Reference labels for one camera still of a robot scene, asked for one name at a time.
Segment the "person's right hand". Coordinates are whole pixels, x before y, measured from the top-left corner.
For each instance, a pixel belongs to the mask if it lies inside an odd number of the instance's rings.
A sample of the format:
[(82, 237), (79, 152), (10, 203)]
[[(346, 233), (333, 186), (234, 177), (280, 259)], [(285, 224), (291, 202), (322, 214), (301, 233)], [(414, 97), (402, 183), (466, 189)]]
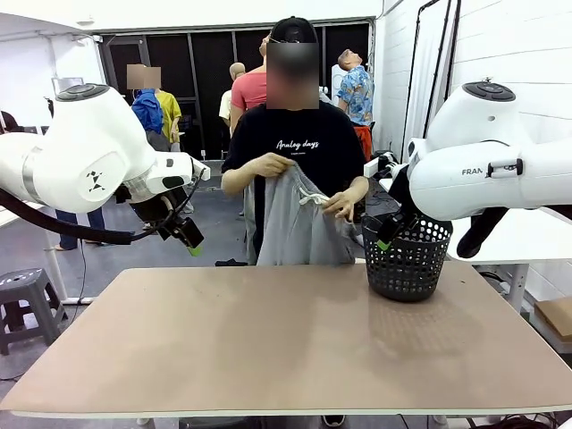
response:
[(294, 164), (293, 160), (285, 156), (269, 152), (248, 161), (241, 167), (241, 170), (249, 176), (271, 178), (284, 173)]

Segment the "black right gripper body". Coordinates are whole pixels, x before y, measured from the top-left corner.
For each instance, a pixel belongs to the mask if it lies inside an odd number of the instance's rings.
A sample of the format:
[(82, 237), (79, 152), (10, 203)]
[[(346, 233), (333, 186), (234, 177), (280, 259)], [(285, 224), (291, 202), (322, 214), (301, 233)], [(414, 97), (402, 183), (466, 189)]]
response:
[(377, 239), (383, 244), (390, 244), (402, 232), (412, 228), (419, 215), (413, 213), (389, 214), (377, 231)]

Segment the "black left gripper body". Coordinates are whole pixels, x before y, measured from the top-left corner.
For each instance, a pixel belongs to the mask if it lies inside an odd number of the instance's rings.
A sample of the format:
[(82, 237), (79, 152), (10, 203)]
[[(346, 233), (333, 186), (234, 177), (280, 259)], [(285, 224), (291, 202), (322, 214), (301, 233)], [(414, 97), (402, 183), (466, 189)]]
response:
[(181, 213), (183, 199), (175, 195), (157, 195), (133, 205), (135, 214), (151, 225), (163, 240), (173, 237), (187, 248), (197, 248), (204, 236), (195, 222)]

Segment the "person's left hand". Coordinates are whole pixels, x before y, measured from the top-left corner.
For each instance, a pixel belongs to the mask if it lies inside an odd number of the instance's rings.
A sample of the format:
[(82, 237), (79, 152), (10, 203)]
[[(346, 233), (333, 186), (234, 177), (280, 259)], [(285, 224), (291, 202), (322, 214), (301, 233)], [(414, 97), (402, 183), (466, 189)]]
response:
[(355, 204), (358, 201), (359, 197), (356, 197), (351, 189), (347, 189), (327, 199), (322, 203), (322, 209), (327, 215), (333, 215), (335, 218), (352, 222)]

